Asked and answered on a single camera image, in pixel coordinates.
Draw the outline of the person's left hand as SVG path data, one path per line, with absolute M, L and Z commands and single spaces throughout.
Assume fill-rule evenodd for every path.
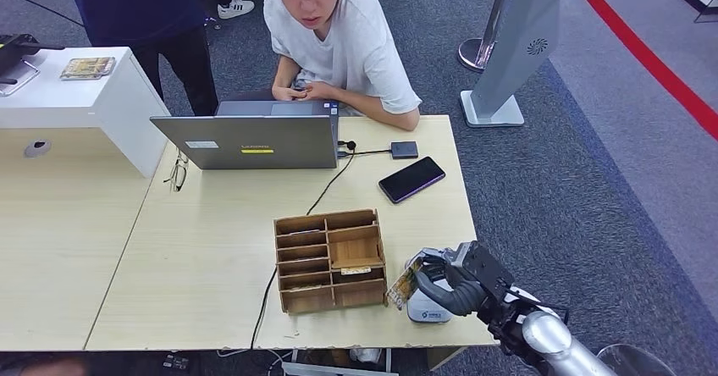
M 337 88 L 323 81 L 309 81 L 299 91 L 298 100 L 335 100 Z

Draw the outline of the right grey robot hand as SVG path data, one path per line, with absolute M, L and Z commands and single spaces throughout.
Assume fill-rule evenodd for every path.
M 488 299 L 487 291 L 464 267 L 467 249 L 423 248 L 416 255 L 420 261 L 414 277 L 418 289 L 431 301 L 456 316 L 465 317 L 481 311 Z

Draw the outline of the person's right hand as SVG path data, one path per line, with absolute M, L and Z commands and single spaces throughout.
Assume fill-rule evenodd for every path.
M 272 96 L 278 101 L 295 101 L 300 100 L 306 96 L 304 91 L 297 91 L 291 87 L 283 87 L 273 85 L 271 88 Z

